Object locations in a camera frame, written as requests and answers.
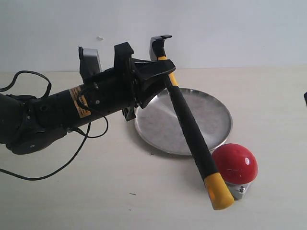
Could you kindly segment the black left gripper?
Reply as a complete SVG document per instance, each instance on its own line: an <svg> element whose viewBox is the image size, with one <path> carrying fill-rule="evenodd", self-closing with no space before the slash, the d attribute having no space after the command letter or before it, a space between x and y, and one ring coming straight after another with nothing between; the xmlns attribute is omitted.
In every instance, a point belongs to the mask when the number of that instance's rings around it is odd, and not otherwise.
<svg viewBox="0 0 307 230"><path fill-rule="evenodd" d="M167 60L131 58L128 42L114 46L114 67L101 71L83 67L83 112L85 120L97 120L122 111L126 121L136 118L135 108L145 108L166 88L164 78L176 67Z"/></svg>

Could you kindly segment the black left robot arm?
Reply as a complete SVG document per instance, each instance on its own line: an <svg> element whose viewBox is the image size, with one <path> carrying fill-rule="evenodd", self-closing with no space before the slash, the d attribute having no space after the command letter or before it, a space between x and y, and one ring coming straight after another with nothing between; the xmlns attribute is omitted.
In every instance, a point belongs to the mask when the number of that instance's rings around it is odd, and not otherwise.
<svg viewBox="0 0 307 230"><path fill-rule="evenodd" d="M175 70L166 60L132 57L129 43L114 47L112 68L102 70L98 51L79 48L83 83L40 98L31 95L0 96L0 142L17 155L40 151L68 132L118 111L133 120L135 108L144 108L165 89L164 77Z"/></svg>

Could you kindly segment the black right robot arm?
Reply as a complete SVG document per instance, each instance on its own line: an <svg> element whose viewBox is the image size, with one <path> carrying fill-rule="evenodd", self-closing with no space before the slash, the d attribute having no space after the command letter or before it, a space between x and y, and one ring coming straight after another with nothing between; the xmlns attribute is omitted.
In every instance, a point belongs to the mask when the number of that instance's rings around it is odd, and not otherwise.
<svg viewBox="0 0 307 230"><path fill-rule="evenodd" d="M305 103L306 103L306 106L307 106L307 92L304 93L304 100L305 100Z"/></svg>

